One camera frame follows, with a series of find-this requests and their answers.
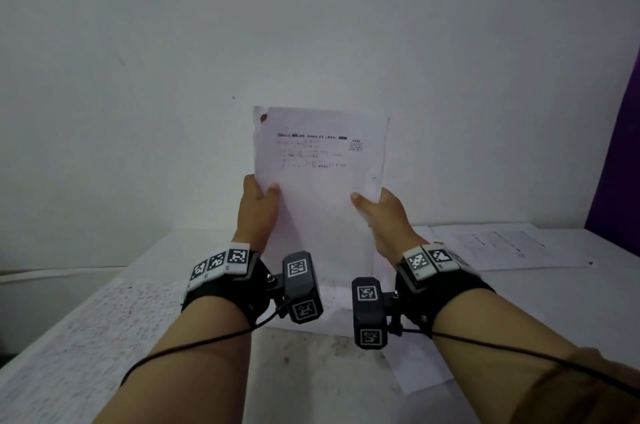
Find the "person's right hand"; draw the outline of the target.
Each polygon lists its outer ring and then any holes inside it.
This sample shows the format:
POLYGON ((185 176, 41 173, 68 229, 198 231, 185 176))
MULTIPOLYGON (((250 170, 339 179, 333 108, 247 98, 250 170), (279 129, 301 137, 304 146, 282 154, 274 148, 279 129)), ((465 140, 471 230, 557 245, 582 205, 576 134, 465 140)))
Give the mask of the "person's right hand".
POLYGON ((428 242, 412 228, 402 202, 386 188, 381 189, 380 218, 367 222, 372 230, 376 251, 396 267, 404 253, 428 242))

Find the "person's left hand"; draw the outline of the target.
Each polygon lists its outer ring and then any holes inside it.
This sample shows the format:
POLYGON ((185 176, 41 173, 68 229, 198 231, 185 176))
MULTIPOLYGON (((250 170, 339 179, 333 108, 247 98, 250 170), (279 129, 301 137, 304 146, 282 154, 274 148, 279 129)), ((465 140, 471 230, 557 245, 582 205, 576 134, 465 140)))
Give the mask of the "person's left hand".
POLYGON ((244 177, 243 196, 239 203, 236 232, 231 239, 233 243, 249 244, 250 250, 261 254, 267 248, 278 218, 278 212, 265 210, 263 205, 265 194, 266 192, 262 191, 254 174, 244 177))

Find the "white printed paper sheet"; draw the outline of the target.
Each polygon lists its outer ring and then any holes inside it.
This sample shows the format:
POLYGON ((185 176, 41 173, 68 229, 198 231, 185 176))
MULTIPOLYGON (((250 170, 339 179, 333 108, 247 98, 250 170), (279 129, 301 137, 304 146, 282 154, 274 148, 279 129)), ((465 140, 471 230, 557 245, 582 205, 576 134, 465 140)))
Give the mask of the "white printed paper sheet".
POLYGON ((351 194, 380 198, 389 116, 256 106, 253 121, 255 178, 280 189, 263 262, 281 269, 284 257, 304 250, 322 284, 371 276, 373 236, 351 194))

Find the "person's right forearm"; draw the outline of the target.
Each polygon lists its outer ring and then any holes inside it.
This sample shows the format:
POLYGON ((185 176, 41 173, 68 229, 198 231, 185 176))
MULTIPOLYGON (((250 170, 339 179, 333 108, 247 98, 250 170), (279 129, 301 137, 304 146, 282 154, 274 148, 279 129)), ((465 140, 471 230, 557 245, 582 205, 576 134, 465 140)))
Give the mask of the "person's right forearm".
POLYGON ((482 424, 640 424, 640 371, 487 289, 448 302, 434 343, 482 424))

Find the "person's left forearm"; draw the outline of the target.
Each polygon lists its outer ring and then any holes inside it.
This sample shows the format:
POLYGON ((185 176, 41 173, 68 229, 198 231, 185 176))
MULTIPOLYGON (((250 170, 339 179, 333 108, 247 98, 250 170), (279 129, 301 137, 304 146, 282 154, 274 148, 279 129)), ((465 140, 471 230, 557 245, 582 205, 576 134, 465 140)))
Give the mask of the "person's left forearm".
MULTIPOLYGON (((201 297, 174 321, 152 353, 249 328, 231 301, 201 297)), ((181 350, 130 374, 92 424, 241 424, 252 337, 181 350)))

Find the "printed form paper sheet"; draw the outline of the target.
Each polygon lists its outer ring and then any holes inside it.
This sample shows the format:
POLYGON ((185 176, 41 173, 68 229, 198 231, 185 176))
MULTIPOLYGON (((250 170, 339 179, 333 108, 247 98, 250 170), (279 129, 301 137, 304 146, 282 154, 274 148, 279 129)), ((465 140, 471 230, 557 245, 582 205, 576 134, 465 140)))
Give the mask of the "printed form paper sheet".
POLYGON ((432 226, 443 242, 480 272, 581 268, 594 262, 530 223, 432 226))

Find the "blank white paper sheet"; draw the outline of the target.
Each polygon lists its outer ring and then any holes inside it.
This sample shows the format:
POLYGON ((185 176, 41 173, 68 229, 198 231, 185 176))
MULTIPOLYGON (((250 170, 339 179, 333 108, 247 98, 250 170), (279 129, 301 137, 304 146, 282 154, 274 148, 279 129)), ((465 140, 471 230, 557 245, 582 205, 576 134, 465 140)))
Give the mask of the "blank white paper sheet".
MULTIPOLYGON (((284 224, 276 226, 263 260, 271 270, 281 272, 283 258, 299 250, 312 254, 323 314, 319 319, 303 325, 293 323, 288 316, 269 325, 292 331, 353 338, 352 280, 373 276, 379 280, 383 291, 392 291, 396 275, 393 267, 377 253, 372 235, 363 231, 354 242, 348 242, 338 234, 330 236, 325 242, 318 242, 312 237, 311 245, 307 245, 294 228, 286 228, 284 224)), ((443 358, 427 337, 412 333, 405 333, 402 337, 391 335, 382 353, 406 395, 452 379, 443 358)))

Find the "handwritten paper sheet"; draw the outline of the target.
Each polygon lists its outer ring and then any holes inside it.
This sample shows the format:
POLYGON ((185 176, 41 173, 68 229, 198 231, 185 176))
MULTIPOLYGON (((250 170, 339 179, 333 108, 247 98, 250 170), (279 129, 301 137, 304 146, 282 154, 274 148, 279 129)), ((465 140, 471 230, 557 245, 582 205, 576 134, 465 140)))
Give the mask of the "handwritten paper sheet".
POLYGON ((185 283, 110 283, 0 388, 0 424, 91 424, 180 313, 185 283))

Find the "purple curtain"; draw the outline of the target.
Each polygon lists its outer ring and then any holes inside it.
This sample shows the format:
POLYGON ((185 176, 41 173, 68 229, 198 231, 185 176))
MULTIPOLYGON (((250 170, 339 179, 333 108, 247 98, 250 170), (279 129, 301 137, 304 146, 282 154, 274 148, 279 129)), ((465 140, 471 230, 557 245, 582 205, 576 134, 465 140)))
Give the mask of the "purple curtain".
POLYGON ((640 49, 584 227, 640 257, 640 49))

